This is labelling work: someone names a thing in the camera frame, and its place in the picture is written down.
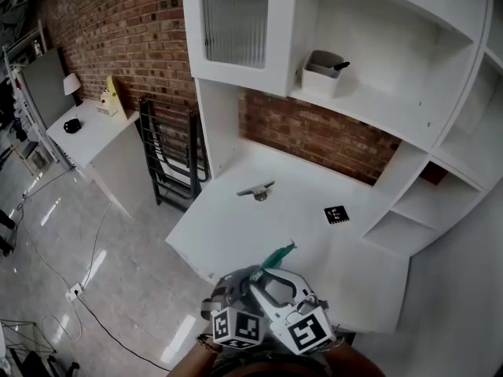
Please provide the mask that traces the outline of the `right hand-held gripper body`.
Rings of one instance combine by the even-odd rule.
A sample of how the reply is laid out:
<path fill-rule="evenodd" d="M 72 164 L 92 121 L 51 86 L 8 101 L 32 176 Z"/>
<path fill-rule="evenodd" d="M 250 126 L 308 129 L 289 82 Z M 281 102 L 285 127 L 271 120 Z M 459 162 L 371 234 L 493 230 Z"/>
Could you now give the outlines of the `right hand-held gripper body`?
<path fill-rule="evenodd" d="M 314 294 L 295 305 L 274 309 L 270 314 L 270 330 L 295 355 L 312 353 L 336 341 L 325 309 Z"/>

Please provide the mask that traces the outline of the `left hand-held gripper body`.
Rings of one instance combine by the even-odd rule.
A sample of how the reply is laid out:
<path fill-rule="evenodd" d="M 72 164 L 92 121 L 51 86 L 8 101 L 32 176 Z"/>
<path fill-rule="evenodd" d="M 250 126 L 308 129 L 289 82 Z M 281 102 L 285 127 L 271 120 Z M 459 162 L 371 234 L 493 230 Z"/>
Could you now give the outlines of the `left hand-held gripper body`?
<path fill-rule="evenodd" d="M 201 316 L 211 323 L 213 342 L 245 350 L 263 342 L 263 312 L 249 292 L 249 276 L 224 276 L 201 303 Z"/>

